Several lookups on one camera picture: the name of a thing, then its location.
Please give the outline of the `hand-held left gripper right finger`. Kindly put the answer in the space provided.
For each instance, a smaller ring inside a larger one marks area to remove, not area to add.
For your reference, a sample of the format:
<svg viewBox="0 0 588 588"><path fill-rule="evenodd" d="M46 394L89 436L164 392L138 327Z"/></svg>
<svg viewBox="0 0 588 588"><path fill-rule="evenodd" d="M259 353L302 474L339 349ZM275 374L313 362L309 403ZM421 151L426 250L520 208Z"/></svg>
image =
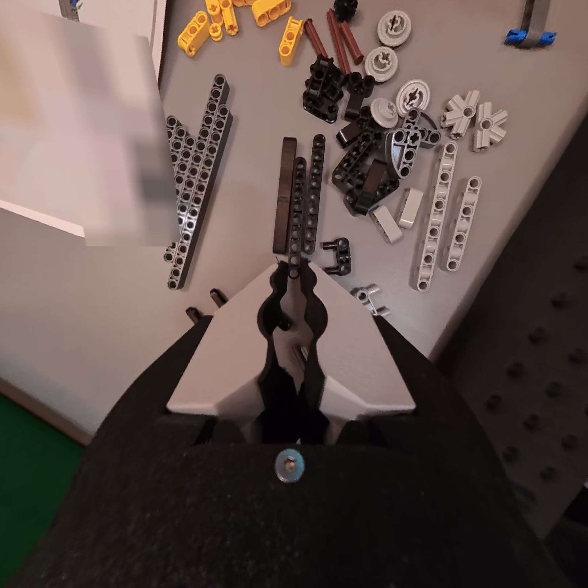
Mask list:
<svg viewBox="0 0 588 588"><path fill-rule="evenodd" d="M335 443L351 421L412 413L416 403L376 318L313 262L302 263L300 289L312 332L303 392L326 419L320 440Z"/></svg>

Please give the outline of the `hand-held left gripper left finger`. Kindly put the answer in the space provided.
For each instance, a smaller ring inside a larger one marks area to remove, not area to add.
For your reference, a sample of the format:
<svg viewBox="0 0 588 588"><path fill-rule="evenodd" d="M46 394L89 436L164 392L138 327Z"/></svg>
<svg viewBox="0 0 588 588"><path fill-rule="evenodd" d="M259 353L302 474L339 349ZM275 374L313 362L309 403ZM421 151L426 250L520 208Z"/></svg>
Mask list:
<svg viewBox="0 0 588 588"><path fill-rule="evenodd" d="M254 423L265 443L288 440L288 372L273 333L283 320L288 266L274 263L212 317L167 409Z"/></svg>

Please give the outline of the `long dark grey lego beam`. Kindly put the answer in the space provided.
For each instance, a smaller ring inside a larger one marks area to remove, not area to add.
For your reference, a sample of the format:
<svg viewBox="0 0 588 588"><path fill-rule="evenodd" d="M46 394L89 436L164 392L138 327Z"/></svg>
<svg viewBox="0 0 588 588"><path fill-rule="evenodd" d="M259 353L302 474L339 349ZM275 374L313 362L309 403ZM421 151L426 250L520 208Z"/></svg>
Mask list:
<svg viewBox="0 0 588 588"><path fill-rule="evenodd" d="M550 4L551 1L526 1L520 27L506 34L504 44L520 49L551 46L557 33L546 30Z"/></svg>

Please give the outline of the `light grey lego beam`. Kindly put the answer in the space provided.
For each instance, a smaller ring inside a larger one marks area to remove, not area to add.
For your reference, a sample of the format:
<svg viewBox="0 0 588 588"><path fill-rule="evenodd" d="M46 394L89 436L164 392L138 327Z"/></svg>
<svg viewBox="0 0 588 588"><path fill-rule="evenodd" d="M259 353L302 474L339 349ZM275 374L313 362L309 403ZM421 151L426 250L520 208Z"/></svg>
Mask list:
<svg viewBox="0 0 588 588"><path fill-rule="evenodd" d="M458 156L458 144L449 140L440 151L436 165L435 182L428 197L428 214L424 222L422 239L416 250L412 287L418 292L430 290L435 271L440 237L445 222L445 214L452 187L453 173Z"/></svg>
<svg viewBox="0 0 588 588"><path fill-rule="evenodd" d="M457 272L463 261L481 186L482 180L479 176L470 177L456 199L440 264L441 269L446 272Z"/></svg>

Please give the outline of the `pile of yellow lego pieces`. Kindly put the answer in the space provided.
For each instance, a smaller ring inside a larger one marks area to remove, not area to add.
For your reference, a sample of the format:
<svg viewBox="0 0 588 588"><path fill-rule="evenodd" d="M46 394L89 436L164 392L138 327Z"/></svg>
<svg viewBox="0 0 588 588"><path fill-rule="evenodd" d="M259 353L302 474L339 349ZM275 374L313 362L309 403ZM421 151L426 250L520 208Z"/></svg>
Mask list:
<svg viewBox="0 0 588 588"><path fill-rule="evenodd" d="M198 11L178 37L178 47L193 58L207 40L220 42L224 33L235 36L239 32L236 8L248 7L255 24L263 28L289 15L291 1L205 1L206 9ZM295 59L300 40L305 31L305 21L288 17L279 45L279 57L283 67L290 67Z"/></svg>

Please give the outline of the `black perforated panel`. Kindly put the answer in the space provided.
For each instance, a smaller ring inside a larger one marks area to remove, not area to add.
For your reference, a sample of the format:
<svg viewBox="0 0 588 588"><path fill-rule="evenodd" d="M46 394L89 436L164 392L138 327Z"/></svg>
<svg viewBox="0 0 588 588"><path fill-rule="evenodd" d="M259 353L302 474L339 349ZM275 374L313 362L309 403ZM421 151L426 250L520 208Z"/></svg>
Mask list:
<svg viewBox="0 0 588 588"><path fill-rule="evenodd" d="M587 118L438 366L545 538L587 479Z"/></svg>

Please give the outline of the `stack of dark grey beams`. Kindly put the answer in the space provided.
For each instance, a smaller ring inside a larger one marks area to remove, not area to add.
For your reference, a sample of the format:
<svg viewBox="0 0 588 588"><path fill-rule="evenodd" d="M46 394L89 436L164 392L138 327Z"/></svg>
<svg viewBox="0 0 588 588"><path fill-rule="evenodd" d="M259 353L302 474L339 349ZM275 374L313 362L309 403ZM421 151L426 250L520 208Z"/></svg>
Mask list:
<svg viewBox="0 0 588 588"><path fill-rule="evenodd" d="M170 115L166 119L179 223L179 237L164 254L171 264L167 280L170 290L185 286L202 231L233 121L227 106L229 92L226 77L217 73L196 134L191 134L177 117Z"/></svg>

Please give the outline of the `pile of black grey parts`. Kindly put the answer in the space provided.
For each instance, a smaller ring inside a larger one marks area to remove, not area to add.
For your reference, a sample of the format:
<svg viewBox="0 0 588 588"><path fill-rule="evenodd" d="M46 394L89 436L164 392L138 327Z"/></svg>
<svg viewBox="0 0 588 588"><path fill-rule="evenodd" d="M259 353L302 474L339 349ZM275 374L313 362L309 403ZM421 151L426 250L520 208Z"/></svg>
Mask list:
<svg viewBox="0 0 588 588"><path fill-rule="evenodd" d="M335 1L327 14L341 67L320 48L310 20L305 22L318 54L305 81L303 107L313 116L334 123L343 92L349 92L344 119L350 123L336 136L340 146L349 147L349 151L335 167L332 183L353 216L369 215L386 242L393 243L402 236L402 228L414 225L423 192L414 188L406 191L397 219L381 202L410 176L419 149L437 147L441 129L450 130L450 140L460 140L475 122L472 149L484 151L504 139L508 113L504 109L494 112L492 103L480 102L480 92L472 90L465 96L453 96L437 125L426 112L430 87L422 79L406 82L395 100L376 98L364 106L374 86L396 73L398 55L394 48L409 39L412 23L404 11L386 12L376 29L380 45L363 56L349 30L356 7L356 1Z"/></svg>

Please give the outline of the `green plastic bin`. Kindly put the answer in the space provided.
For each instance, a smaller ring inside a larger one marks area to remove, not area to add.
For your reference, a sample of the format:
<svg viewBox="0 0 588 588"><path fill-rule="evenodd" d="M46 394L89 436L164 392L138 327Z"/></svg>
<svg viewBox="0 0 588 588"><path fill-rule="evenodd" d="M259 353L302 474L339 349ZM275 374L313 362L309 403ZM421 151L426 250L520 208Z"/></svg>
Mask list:
<svg viewBox="0 0 588 588"><path fill-rule="evenodd" d="M47 531L84 448L1 396L1 564Z"/></svg>

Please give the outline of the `open instruction booklet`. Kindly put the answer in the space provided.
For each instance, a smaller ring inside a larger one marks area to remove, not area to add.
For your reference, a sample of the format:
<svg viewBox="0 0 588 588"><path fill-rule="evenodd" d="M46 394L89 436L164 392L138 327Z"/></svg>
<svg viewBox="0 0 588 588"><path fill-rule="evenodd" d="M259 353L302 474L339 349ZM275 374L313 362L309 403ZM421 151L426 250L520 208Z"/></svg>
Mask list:
<svg viewBox="0 0 588 588"><path fill-rule="evenodd" d="M1 208L88 246L165 245L165 1L1 1Z"/></svg>

